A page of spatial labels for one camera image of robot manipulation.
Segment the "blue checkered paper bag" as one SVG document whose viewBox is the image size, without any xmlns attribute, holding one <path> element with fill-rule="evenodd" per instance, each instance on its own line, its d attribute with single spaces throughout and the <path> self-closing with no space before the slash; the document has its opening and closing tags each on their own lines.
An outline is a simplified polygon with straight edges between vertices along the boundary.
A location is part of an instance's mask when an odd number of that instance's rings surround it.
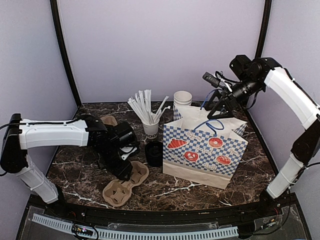
<svg viewBox="0 0 320 240">
<path fill-rule="evenodd" d="M 173 121 L 163 125 L 162 172 L 225 189 L 246 151 L 247 122 L 235 117 L 208 119 L 203 106 L 173 105 Z"/>
</svg>

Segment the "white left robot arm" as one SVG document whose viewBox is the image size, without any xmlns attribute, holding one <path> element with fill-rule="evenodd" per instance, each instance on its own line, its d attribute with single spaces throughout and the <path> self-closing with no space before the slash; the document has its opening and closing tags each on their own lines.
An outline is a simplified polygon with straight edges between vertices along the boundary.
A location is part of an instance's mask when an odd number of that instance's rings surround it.
<svg viewBox="0 0 320 240">
<path fill-rule="evenodd" d="M 59 187 L 47 179 L 32 161 L 28 150 L 40 147 L 77 146 L 93 148 L 103 158 L 106 169 L 117 179 L 127 181 L 133 166 L 128 157 L 139 150 L 139 142 L 128 122 L 115 126 L 92 115 L 72 120 L 38 121 L 11 116 L 3 128 L 0 167 L 14 174 L 35 192 L 60 218 L 71 213 Z"/>
</svg>

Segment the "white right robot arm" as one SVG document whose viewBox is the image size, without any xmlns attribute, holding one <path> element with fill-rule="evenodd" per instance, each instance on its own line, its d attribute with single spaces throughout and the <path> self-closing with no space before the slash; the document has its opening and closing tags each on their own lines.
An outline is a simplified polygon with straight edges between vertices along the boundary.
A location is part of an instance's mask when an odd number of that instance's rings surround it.
<svg viewBox="0 0 320 240">
<path fill-rule="evenodd" d="M 231 118 L 233 110 L 246 109 L 249 97 L 271 90 L 284 106 L 278 105 L 276 110 L 268 110 L 267 113 L 271 115 L 268 120 L 275 123 L 276 114 L 283 110 L 280 120 L 285 117 L 291 121 L 297 120 L 304 130 L 294 141 L 288 160 L 263 192 L 267 197 L 255 205 L 255 213 L 266 217 L 275 208 L 272 199 L 280 197 L 297 182 L 320 150 L 320 105 L 303 90 L 286 68 L 271 57 L 251 60 L 246 55 L 236 55 L 229 67 L 239 81 L 233 81 L 231 86 L 227 85 L 213 93 L 204 106 L 209 111 L 208 119 Z"/>
</svg>

